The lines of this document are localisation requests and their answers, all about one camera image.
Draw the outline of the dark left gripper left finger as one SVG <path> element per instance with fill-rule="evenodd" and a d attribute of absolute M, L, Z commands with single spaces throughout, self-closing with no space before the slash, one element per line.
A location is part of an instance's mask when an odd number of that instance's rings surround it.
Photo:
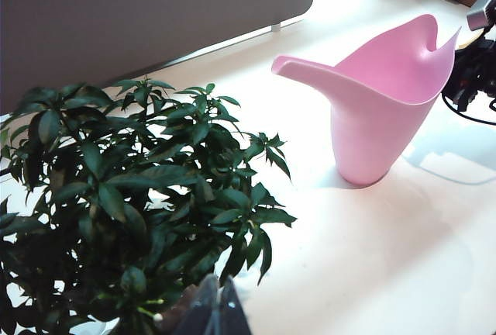
<path fill-rule="evenodd" d="M 219 281 L 215 274 L 209 274 L 199 285 L 174 334 L 220 333 Z"/>

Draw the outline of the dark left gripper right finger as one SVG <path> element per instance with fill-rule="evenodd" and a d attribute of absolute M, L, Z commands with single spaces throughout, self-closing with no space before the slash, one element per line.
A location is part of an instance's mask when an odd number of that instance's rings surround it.
<path fill-rule="evenodd" d="M 215 333 L 225 335 L 252 334 L 232 276 L 225 280 L 217 294 Z"/>

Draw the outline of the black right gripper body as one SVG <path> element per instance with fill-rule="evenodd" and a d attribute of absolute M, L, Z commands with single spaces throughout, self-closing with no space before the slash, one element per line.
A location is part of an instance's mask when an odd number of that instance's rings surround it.
<path fill-rule="evenodd" d="M 478 92 L 492 98 L 489 108 L 495 110 L 495 41 L 482 37 L 455 51 L 452 73 L 444 87 L 457 112 L 466 112 Z"/>

